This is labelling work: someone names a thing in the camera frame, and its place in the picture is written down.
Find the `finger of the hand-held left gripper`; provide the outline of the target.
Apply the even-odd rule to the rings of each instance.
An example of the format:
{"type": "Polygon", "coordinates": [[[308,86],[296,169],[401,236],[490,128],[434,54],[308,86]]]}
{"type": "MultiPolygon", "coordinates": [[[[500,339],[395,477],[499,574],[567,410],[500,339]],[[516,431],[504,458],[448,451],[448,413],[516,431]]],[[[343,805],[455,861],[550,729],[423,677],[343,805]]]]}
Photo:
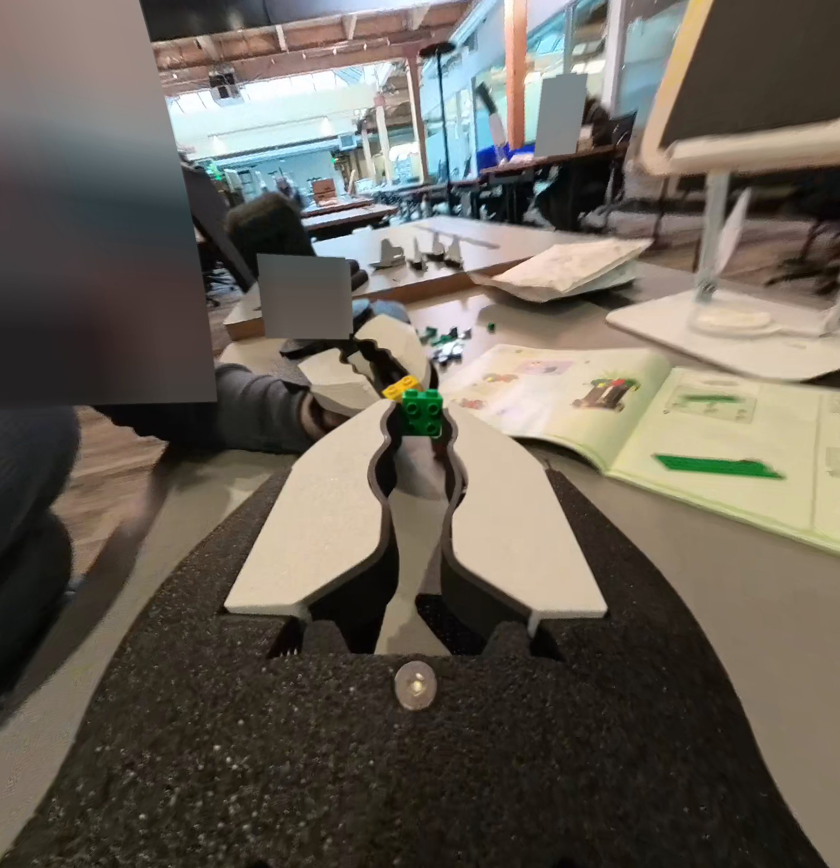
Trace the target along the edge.
{"type": "Polygon", "coordinates": [[[414,327],[387,315],[373,317],[352,336],[347,363],[389,399],[397,399],[397,385],[406,377],[415,381],[408,388],[436,388],[436,369],[414,327]]]}
{"type": "Polygon", "coordinates": [[[322,409],[340,416],[356,416],[382,401],[371,380],[342,359],[341,352],[321,352],[298,362],[311,396],[322,409]]]}

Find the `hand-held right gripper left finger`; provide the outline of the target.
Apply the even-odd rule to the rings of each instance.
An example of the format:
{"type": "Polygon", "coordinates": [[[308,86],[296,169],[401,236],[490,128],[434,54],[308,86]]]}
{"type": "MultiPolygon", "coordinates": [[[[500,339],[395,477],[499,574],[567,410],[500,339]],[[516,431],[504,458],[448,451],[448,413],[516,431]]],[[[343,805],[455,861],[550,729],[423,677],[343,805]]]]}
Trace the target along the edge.
{"type": "Polygon", "coordinates": [[[384,545],[388,497],[375,476],[395,445],[396,404],[381,399],[293,465],[225,600],[231,614],[311,617],[384,545]]]}

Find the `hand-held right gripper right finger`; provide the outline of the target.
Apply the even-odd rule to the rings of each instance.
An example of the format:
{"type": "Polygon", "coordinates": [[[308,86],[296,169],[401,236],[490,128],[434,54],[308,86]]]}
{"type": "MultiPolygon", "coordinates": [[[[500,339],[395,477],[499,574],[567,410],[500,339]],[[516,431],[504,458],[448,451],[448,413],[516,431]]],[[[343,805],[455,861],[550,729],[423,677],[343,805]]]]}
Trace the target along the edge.
{"type": "Polygon", "coordinates": [[[608,604],[542,463],[464,408],[444,412],[441,596],[461,622],[600,619],[608,604]]]}

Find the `person's left forearm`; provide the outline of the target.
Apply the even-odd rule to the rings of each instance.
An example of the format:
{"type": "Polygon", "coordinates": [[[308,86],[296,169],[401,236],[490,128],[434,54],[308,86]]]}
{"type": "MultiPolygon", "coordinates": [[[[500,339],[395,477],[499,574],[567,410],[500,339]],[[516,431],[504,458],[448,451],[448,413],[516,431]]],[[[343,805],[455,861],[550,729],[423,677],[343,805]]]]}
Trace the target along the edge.
{"type": "Polygon", "coordinates": [[[212,434],[226,449],[300,454],[315,443],[298,410],[307,389],[237,363],[215,365],[216,401],[212,434]]]}

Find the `grey desk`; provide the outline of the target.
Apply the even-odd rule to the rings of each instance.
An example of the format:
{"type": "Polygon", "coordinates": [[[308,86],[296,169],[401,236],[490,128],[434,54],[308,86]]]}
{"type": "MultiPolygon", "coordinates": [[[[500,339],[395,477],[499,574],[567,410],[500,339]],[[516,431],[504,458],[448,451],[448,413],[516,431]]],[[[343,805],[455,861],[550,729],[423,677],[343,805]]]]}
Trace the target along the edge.
{"type": "Polygon", "coordinates": [[[50,792],[0,866],[825,866],[717,655],[674,589],[564,477],[612,613],[499,621],[439,658],[430,709],[398,657],[333,620],[241,626],[217,591],[230,519],[114,659],[50,792]]]}

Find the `person's left hand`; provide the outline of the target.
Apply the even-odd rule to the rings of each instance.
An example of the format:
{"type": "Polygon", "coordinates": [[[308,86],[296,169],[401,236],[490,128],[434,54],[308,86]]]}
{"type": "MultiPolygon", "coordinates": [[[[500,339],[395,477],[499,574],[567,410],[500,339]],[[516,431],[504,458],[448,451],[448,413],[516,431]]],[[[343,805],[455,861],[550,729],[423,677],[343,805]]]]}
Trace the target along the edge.
{"type": "Polygon", "coordinates": [[[322,439],[348,420],[348,417],[322,407],[310,393],[303,396],[298,418],[306,436],[313,442],[322,439]]]}

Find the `pile of small toy bricks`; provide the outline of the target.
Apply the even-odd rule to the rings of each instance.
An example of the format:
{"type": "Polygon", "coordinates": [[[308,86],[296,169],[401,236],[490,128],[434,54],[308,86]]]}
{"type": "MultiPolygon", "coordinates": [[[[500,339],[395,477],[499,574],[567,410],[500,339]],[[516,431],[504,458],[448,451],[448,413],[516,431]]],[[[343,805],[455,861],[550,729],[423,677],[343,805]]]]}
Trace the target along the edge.
{"type": "Polygon", "coordinates": [[[427,350],[431,363],[447,368],[463,362],[466,345],[472,338],[472,329],[452,327],[448,331],[439,331],[427,326],[418,330],[416,335],[421,346],[427,350]]]}

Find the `black office chair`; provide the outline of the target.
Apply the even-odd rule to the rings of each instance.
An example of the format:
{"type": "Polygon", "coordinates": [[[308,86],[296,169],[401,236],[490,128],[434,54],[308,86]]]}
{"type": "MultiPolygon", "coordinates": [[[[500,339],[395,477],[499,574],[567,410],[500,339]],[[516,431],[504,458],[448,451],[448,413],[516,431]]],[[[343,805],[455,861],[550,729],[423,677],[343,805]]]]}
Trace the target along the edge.
{"type": "Polygon", "coordinates": [[[254,278],[260,273],[258,255],[316,256],[301,213],[293,199],[279,192],[263,193],[227,211],[224,229],[254,278]]]}

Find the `wooden-edged table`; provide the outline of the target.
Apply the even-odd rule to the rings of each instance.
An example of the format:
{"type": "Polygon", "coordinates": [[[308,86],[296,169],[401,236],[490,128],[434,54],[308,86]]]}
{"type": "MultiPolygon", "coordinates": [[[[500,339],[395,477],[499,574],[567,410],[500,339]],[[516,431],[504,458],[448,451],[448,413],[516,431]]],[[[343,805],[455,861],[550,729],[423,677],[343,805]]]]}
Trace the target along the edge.
{"type": "Polygon", "coordinates": [[[489,276],[518,265],[539,255],[552,245],[594,241],[585,233],[564,233],[510,224],[479,222],[454,216],[436,215],[426,220],[389,226],[379,230],[362,230],[343,237],[314,243],[322,257],[354,259],[369,275],[368,282],[355,294],[356,298],[385,298],[410,303],[441,298],[471,288],[469,273],[489,276]],[[389,241],[410,255],[414,243],[427,252],[433,235],[449,245],[459,241],[462,270],[440,263],[430,263],[423,272],[408,265],[376,271],[372,263],[379,258],[381,243],[389,241]]]}

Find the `dark slanted panel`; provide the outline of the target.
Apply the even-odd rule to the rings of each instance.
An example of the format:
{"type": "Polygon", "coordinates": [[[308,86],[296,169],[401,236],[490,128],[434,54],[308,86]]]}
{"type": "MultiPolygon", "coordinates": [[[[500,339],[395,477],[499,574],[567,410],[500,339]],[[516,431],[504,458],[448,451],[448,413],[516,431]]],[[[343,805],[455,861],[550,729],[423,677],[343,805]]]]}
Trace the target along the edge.
{"type": "Polygon", "coordinates": [[[179,162],[195,231],[203,239],[200,254],[204,269],[222,267],[234,283],[247,293],[256,279],[232,242],[226,229],[228,205],[209,175],[184,160],[179,162]]]}

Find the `crumpled paper bag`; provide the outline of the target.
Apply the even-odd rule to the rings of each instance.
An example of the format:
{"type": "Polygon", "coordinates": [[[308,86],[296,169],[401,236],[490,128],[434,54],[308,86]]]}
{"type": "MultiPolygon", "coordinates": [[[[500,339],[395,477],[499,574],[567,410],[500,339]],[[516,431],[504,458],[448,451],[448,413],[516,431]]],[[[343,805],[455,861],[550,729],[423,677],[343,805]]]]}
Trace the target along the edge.
{"type": "Polygon", "coordinates": [[[535,305],[624,287],[637,277],[636,263],[650,239],[603,238],[551,246],[507,271],[471,272],[471,281],[535,305]]]}

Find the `open instruction booklet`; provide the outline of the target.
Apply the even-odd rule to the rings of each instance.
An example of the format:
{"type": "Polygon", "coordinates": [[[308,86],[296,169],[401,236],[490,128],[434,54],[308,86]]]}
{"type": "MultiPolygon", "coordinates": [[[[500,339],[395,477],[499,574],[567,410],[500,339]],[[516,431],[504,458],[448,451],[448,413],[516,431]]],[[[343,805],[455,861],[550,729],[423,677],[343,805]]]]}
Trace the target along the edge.
{"type": "Polygon", "coordinates": [[[840,390],[673,366],[645,349],[499,344],[442,384],[514,439],[840,556],[840,390]]]}

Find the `long dark table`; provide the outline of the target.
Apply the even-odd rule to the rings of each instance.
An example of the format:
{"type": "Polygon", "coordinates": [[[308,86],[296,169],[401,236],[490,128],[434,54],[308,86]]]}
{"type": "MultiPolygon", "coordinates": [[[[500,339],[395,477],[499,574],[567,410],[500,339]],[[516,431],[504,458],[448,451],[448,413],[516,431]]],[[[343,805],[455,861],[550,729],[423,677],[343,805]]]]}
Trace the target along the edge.
{"type": "Polygon", "coordinates": [[[604,202],[609,203],[615,173],[618,168],[623,167],[628,148],[627,143],[621,142],[607,146],[592,146],[564,156],[511,160],[499,166],[482,169],[475,178],[450,181],[448,189],[451,192],[469,194],[470,213],[474,219],[480,218],[481,192],[501,189],[500,221],[521,225],[534,186],[543,180],[556,179],[563,175],[564,231],[575,232],[579,224],[579,214],[576,210],[578,199],[586,179],[596,172],[595,168],[598,166],[607,170],[608,184],[604,191],[604,202]]]}

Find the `person's leg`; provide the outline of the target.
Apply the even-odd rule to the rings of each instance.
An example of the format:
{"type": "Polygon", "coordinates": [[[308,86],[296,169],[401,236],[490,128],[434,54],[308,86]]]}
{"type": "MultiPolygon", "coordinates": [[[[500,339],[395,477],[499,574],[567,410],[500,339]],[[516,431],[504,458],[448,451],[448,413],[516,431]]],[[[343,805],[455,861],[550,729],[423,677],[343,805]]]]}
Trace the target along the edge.
{"type": "Polygon", "coordinates": [[[73,408],[0,410],[0,693],[42,640],[71,579],[72,545],[53,507],[79,440],[73,408]]]}

